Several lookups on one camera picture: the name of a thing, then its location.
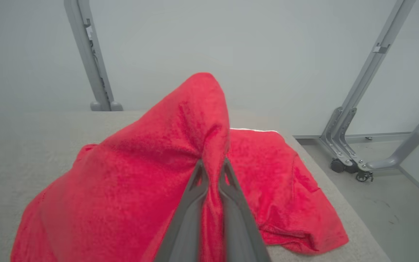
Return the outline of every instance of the folded red cloth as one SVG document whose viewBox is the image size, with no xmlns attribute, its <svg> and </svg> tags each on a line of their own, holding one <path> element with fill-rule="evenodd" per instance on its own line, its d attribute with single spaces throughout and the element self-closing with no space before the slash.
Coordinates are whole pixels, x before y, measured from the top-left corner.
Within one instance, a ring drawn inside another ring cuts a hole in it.
<svg viewBox="0 0 419 262">
<path fill-rule="evenodd" d="M 319 254 L 348 241 L 296 152 L 275 132 L 229 130 L 223 91 L 199 73 L 140 120 L 82 148 L 25 209 L 11 261 L 152 261 L 203 159 L 200 260 L 222 262 L 218 177 L 226 155 L 266 244 Z"/>
</svg>

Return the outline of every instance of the wheel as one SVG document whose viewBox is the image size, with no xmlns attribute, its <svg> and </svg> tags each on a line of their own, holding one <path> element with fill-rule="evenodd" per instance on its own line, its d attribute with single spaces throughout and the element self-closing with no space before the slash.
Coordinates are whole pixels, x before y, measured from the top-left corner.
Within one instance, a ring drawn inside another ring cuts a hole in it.
<svg viewBox="0 0 419 262">
<path fill-rule="evenodd" d="M 360 181 L 360 182 L 365 182 L 367 181 L 369 178 L 371 178 L 371 182 L 373 181 L 373 173 L 371 172 L 363 172 L 363 171 L 359 171 L 358 174 L 356 174 L 356 180 Z"/>
<path fill-rule="evenodd" d="M 341 173 L 344 171 L 346 166 L 340 162 L 339 159 L 333 159 L 331 162 L 331 169 L 336 173 Z"/>
<path fill-rule="evenodd" d="M 350 173 L 350 174 L 354 174 L 356 172 L 360 171 L 358 168 L 358 164 L 356 164 L 355 161 L 352 160 L 352 165 L 351 166 L 346 166 L 346 172 Z"/>
</svg>

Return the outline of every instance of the gray table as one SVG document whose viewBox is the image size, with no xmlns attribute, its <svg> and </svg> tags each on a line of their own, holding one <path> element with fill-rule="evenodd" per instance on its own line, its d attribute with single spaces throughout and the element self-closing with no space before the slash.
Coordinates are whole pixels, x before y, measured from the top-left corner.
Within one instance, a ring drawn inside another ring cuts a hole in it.
<svg viewBox="0 0 419 262">
<path fill-rule="evenodd" d="M 7 261 L 25 206 L 68 171 L 85 144 L 99 143 L 136 121 L 143 111 L 0 114 L 0 261 Z M 230 111 L 231 127 L 277 130 L 295 149 L 336 208 L 350 242 L 324 255 L 306 257 L 268 247 L 273 262 L 389 261 L 368 228 L 311 156 L 269 117 Z"/>
</svg>

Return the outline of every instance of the red towel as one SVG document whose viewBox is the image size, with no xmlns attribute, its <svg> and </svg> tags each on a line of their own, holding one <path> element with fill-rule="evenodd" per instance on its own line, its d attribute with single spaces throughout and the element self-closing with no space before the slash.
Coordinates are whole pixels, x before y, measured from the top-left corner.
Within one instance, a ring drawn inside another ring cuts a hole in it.
<svg viewBox="0 0 419 262">
<path fill-rule="evenodd" d="M 152 261 L 198 159 L 209 191 L 201 261 L 224 261 L 217 181 L 228 156 L 266 244 L 320 254 L 345 244 L 335 210 L 276 132 L 230 130 L 223 91 L 199 73 L 140 120 L 84 146 L 27 206 L 11 261 Z"/>
</svg>

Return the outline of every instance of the floor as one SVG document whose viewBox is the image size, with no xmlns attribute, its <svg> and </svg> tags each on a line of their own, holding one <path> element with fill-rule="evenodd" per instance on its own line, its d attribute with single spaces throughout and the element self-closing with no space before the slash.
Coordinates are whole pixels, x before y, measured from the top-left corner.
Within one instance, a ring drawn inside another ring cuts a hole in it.
<svg viewBox="0 0 419 262">
<path fill-rule="evenodd" d="M 299 139 L 306 151 L 326 172 L 371 231 L 393 262 L 419 261 L 419 189 L 399 170 L 374 172 L 374 182 L 358 182 L 355 175 L 335 173 L 329 168 L 332 156 L 316 139 Z M 351 147 L 364 159 L 391 155 L 400 145 L 395 141 L 356 139 Z"/>
</svg>

